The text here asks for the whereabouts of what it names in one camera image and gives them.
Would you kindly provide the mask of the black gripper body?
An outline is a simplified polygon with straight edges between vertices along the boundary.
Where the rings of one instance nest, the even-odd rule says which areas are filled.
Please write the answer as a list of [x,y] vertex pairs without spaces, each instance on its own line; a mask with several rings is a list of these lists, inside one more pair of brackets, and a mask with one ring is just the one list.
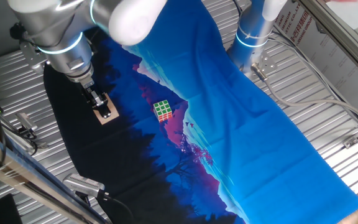
[[86,99],[94,98],[94,100],[100,99],[100,93],[98,87],[96,86],[92,78],[85,78],[80,81],[80,84],[83,88],[83,94]]

